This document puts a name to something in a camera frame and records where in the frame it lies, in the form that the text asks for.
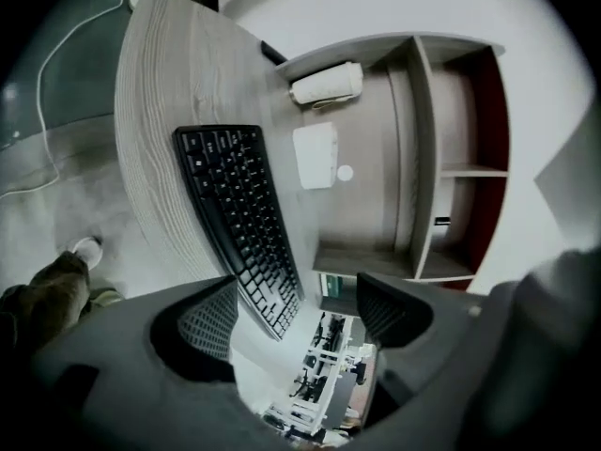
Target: black keyboard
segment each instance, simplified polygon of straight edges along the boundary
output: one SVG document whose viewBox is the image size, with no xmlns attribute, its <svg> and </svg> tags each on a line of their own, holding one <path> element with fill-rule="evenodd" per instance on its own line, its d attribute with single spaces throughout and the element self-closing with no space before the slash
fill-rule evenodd
<svg viewBox="0 0 601 451">
<path fill-rule="evenodd" d="M 173 134 L 179 168 L 203 228 L 267 334 L 282 339 L 301 304 L 260 127 L 203 125 Z"/>
</svg>

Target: space bar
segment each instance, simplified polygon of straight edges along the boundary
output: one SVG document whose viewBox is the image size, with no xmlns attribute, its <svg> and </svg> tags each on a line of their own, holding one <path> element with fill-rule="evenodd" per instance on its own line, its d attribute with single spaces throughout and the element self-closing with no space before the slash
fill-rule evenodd
<svg viewBox="0 0 601 451">
<path fill-rule="evenodd" d="M 210 228 L 217 243 L 222 248 L 232 271 L 236 274 L 244 271 L 244 261 L 236 244 L 232 241 L 229 228 L 222 214 L 222 208 L 215 197 L 201 197 L 203 209 L 210 222 Z"/>
</svg>

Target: white rectangular device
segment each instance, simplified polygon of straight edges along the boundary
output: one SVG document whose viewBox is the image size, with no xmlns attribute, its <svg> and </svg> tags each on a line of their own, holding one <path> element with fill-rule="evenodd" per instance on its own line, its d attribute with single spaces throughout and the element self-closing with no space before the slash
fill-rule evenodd
<svg viewBox="0 0 601 451">
<path fill-rule="evenodd" d="M 299 127 L 292 134 L 303 189 L 326 189 L 336 180 L 338 131 L 331 122 Z"/>
</svg>

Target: white cable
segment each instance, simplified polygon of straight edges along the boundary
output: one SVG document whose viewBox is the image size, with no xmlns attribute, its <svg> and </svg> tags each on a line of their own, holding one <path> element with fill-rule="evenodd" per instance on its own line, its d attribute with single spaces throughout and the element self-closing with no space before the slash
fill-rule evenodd
<svg viewBox="0 0 601 451">
<path fill-rule="evenodd" d="M 39 71 L 38 71 L 38 79 L 36 81 L 36 107 L 38 109 L 39 124 L 41 125 L 41 134 L 42 134 L 42 138 L 44 139 L 44 148 L 46 149 L 46 155 L 48 156 L 48 159 L 50 160 L 51 164 L 53 165 L 55 175 L 52 180 L 50 180 L 49 182 L 46 182 L 45 184 L 41 184 L 37 187 L 32 187 L 31 189 L 21 189 L 21 190 L 17 190 L 17 191 L 5 192 L 2 195 L 0 195 L 0 200 L 2 200 L 3 198 L 5 198 L 9 195 L 28 194 L 30 192 L 40 191 L 41 189 L 45 189 L 46 187 L 49 187 L 49 186 L 57 183 L 60 180 L 60 173 L 58 172 L 58 167 L 56 167 L 56 163 L 54 162 L 54 159 L 53 159 L 53 154 L 50 151 L 50 147 L 48 146 L 48 134 L 47 134 L 47 129 L 46 129 L 46 120 L 44 120 L 44 115 L 41 111 L 41 77 L 42 77 L 42 74 L 44 73 L 44 70 L 46 69 L 48 62 L 50 62 L 50 60 L 54 56 L 54 54 L 56 54 L 56 52 L 58 52 L 58 49 L 60 49 L 62 47 L 62 45 L 71 37 L 71 35 L 73 35 L 77 30 L 79 30 L 85 24 L 90 23 L 93 20 L 98 19 L 99 17 L 102 17 L 103 15 L 106 15 L 107 13 L 110 13 L 113 10 L 117 10 L 118 8 L 121 8 L 121 6 L 123 5 L 123 1 L 124 0 L 119 0 L 119 3 L 117 5 L 115 5 L 114 7 L 107 8 L 106 10 L 103 10 L 101 13 L 92 15 L 91 17 L 83 20 L 82 22 L 77 23 L 77 25 L 75 25 L 73 28 L 71 28 L 71 30 L 68 32 L 68 34 L 65 37 L 63 37 L 62 40 L 60 40 L 58 42 L 58 45 L 56 45 L 53 48 L 53 50 L 48 54 L 48 56 L 46 57 L 44 62 L 41 64 L 41 67 L 39 68 Z"/>
</svg>

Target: white wall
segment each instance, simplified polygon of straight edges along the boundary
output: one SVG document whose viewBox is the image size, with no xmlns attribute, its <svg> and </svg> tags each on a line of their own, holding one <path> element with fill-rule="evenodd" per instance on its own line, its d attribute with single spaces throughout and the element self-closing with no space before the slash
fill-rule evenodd
<svg viewBox="0 0 601 451">
<path fill-rule="evenodd" d="M 511 123 L 500 224 L 470 290 L 488 293 L 565 241 L 533 179 L 576 128 L 593 77 L 546 0 L 222 0 L 223 13 L 288 58 L 343 39 L 432 31 L 497 42 Z"/>
</svg>

